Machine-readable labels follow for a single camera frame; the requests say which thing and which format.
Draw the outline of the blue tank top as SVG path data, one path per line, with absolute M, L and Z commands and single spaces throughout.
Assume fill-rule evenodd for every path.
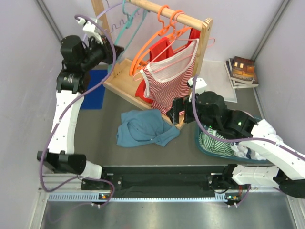
M 117 145 L 136 147 L 148 144 L 166 146 L 177 138 L 180 130 L 166 123 L 160 110 L 131 110 L 121 114 L 121 125 L 116 135 Z

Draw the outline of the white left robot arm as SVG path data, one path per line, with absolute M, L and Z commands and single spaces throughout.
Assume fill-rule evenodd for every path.
M 88 89 L 89 71 L 101 62 L 114 65 L 124 48 L 113 44 L 98 19 L 79 14 L 75 19 L 89 40 L 85 44 L 79 36 L 70 35 L 61 41 L 62 69 L 56 80 L 52 131 L 44 149 L 37 153 L 37 160 L 40 169 L 47 167 L 54 172 L 89 177 L 97 189 L 103 189 L 108 178 L 102 174 L 102 166 L 88 161 L 86 155 L 74 152 L 74 135 L 85 96 L 104 83 L 101 80 Z

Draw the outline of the teal plastic hanger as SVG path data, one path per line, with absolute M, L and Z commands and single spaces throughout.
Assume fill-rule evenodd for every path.
M 106 12 L 112 11 L 112 9 L 114 9 L 115 7 L 118 7 L 120 5 L 122 5 L 122 14 L 124 14 L 126 16 L 126 21 L 124 21 L 123 19 L 120 20 L 120 26 L 116 27 L 116 24 L 113 24 L 111 26 L 111 33 L 113 31 L 115 31 L 116 29 L 121 28 L 119 35 L 117 36 L 115 42 L 113 43 L 114 45 L 118 45 L 120 39 L 122 38 L 124 32 L 129 29 L 132 26 L 133 20 L 134 18 L 140 14 L 139 11 L 141 10 L 140 7 L 138 7 L 132 14 L 129 14 L 128 12 L 125 11 L 125 4 L 126 4 L 126 0 L 123 0 L 122 3 L 117 3 L 115 5 L 110 6 L 109 8 L 107 8 L 106 10 L 104 10 L 102 14 L 105 14 Z M 120 58 L 122 57 L 122 55 L 124 54 L 124 52 L 128 49 L 130 43 L 132 42 L 132 40 L 134 39 L 136 33 L 138 32 L 138 30 L 140 29 L 142 23 L 144 22 L 146 15 L 147 15 L 148 11 L 143 9 L 142 10 L 142 20 L 139 23 L 137 29 L 134 31 L 132 37 L 130 38 L 130 40 L 128 41 L 128 43 L 125 45 L 125 47 L 123 48 L 123 51 L 120 54 L 116 54 L 116 63 L 120 60 Z

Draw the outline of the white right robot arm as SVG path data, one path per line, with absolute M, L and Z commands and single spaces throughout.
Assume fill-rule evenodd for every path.
M 220 142 L 237 143 L 266 158 L 272 166 L 227 165 L 221 175 L 213 178 L 210 187 L 232 189 L 236 186 L 267 186 L 294 197 L 305 197 L 305 156 L 283 143 L 265 120 L 255 120 L 240 110 L 228 109 L 224 98 L 206 91 L 203 79 L 193 77 L 187 82 L 191 94 L 176 97 L 166 115 L 173 124 L 184 113 L 184 122 L 196 121 L 203 132 L 215 130 Z

